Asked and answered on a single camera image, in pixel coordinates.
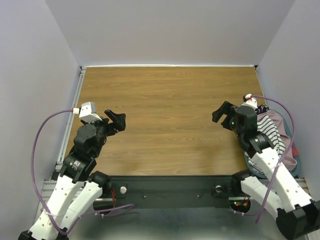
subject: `striped cloth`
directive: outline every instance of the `striped cloth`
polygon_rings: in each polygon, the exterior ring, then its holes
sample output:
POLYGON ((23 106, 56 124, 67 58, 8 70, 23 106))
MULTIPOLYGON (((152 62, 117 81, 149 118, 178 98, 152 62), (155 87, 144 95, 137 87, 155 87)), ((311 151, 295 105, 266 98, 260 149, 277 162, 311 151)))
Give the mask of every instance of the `striped cloth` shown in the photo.
MULTIPOLYGON (((266 115, 257 122, 257 130, 258 132, 265 134, 271 140, 271 142, 274 145, 274 149, 278 153, 279 158, 281 158, 282 154, 286 150, 286 146, 281 139, 280 133, 275 122, 272 121, 272 119, 268 115, 266 115)), ((256 163, 252 161, 251 158, 249 158, 248 162, 253 168, 253 170, 260 174, 263 174, 262 170, 258 167, 256 163)))

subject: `wooden table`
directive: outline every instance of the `wooden table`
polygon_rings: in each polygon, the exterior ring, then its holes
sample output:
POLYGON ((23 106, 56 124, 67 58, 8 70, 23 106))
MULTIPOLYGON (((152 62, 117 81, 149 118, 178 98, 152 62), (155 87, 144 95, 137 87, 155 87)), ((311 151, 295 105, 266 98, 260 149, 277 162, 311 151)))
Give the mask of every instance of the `wooden table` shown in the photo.
MULTIPOLYGON (((108 175, 230 175, 246 169, 233 132, 212 122, 224 101, 262 95, 253 67, 91 67, 78 106, 126 114, 95 170, 108 175)), ((81 126, 74 119, 67 152, 81 126)))

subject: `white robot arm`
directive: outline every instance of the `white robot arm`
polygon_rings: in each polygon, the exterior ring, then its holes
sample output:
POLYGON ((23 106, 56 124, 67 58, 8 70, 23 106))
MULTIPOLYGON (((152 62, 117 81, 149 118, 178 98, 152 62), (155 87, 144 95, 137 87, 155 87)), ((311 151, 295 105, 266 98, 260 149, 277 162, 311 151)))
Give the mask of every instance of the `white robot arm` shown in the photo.
MULTIPOLYGON (((292 177, 283 163, 279 163, 279 156, 270 139, 258 132, 257 101, 251 94, 243 97, 241 106, 235 106, 225 101, 222 106, 212 113, 212 121, 217 123, 222 115, 226 118, 221 125, 234 131, 240 147, 264 172, 269 181, 276 168, 273 188, 266 200, 265 209, 276 220, 280 232, 287 239, 313 232, 320 228, 320 201, 315 202, 292 177)), ((259 204, 263 204, 267 193, 265 187, 250 171, 235 173, 233 188, 252 196, 259 204)))
POLYGON ((43 210, 29 231, 20 234, 19 240, 67 239, 64 238, 64 231, 67 232, 104 191, 111 190, 109 176, 99 171, 90 173, 97 164, 96 158, 99 157, 107 137, 125 130, 126 115, 106 110, 104 113, 112 120, 109 123, 108 118, 101 118, 96 114, 93 102, 86 102, 81 108, 73 108, 72 113, 79 114, 83 126, 78 129, 73 140, 74 146, 63 160, 56 186, 47 202, 50 213, 43 210), (83 186, 81 194, 73 201, 83 186), (60 228, 59 231, 50 217, 60 228))

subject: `cable tie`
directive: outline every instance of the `cable tie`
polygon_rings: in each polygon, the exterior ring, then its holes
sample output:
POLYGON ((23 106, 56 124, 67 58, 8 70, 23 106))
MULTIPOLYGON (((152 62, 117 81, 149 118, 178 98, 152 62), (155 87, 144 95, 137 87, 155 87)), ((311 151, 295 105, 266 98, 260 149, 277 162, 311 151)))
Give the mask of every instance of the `cable tie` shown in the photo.
POLYGON ((77 214, 78 217, 79 217, 79 219, 81 219, 81 215, 80 215, 78 212, 76 212, 75 210, 73 210, 73 209, 68 209, 68 211, 71 211, 71 212, 73 212, 74 214, 77 214))
POLYGON ((45 215, 50 215, 52 217, 60 217, 60 216, 64 216, 64 214, 53 214, 53 213, 49 213, 49 212, 44 212, 45 215))
POLYGON ((265 172, 264 175, 266 175, 266 173, 271 172, 272 170, 274 170, 276 167, 281 167, 282 162, 277 163, 276 165, 274 165, 273 167, 271 167, 269 169, 269 171, 265 172))

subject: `gray wall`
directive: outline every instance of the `gray wall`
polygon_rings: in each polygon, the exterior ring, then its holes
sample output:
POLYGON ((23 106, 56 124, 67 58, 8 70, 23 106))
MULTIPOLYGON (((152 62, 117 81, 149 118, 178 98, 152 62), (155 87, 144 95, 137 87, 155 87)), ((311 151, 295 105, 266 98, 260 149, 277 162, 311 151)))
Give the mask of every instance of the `gray wall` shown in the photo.
MULTIPOLYGON (((319 9, 319 0, 295 1, 257 68, 264 94, 280 100, 292 112, 302 176, 317 200, 320 200, 319 9)), ((270 105, 283 112, 275 104, 270 105)))
MULTIPOLYGON (((33 224, 39 202, 30 174, 35 135, 48 115, 71 107, 79 67, 44 0, 1 1, 0 35, 0 239, 14 240, 33 224)), ((67 117, 54 118, 39 138, 40 189, 67 117)))
POLYGON ((294 0, 46 0, 80 65, 256 65, 294 0))

